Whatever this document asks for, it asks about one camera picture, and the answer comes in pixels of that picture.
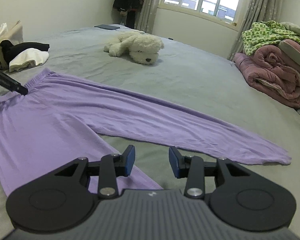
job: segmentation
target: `stuffed animal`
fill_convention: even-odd
[[[164,44],[158,36],[130,31],[109,40],[104,52],[108,52],[111,57],[120,57],[129,52],[135,62],[151,65],[157,61],[158,52],[163,48]]]

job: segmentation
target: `window sill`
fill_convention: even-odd
[[[235,31],[239,31],[239,26],[233,26],[229,23],[226,23],[225,21],[223,21],[222,19],[219,19],[216,16],[210,15],[210,14],[206,14],[206,13],[199,13],[195,10],[192,9],[188,9],[188,8],[184,8],[181,6],[177,6],[177,5],[170,5],[170,4],[159,4],[158,8],[161,9],[165,9],[165,10],[170,10],[170,11],[175,11],[175,12],[180,12],[180,13],[185,13],[185,14],[189,14],[192,16],[196,16],[205,20],[208,20],[210,22],[214,22],[217,24],[220,24],[224,27],[227,27],[229,29],[235,30]]]

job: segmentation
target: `green checkered fabric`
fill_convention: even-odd
[[[286,39],[300,44],[300,35],[275,21],[253,23],[250,30],[242,33],[242,39],[244,52],[249,56],[264,45],[276,45]]]

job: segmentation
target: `stuffed dog's head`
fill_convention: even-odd
[[[140,64],[151,65],[158,59],[159,50],[164,48],[162,40],[154,35],[137,35],[129,45],[132,59]]]

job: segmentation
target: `white logo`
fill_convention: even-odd
[[[153,191],[153,192],[151,192],[151,193],[148,193],[148,195],[149,195],[150,197],[153,197],[153,196],[157,195],[157,193],[155,193],[155,192]]]

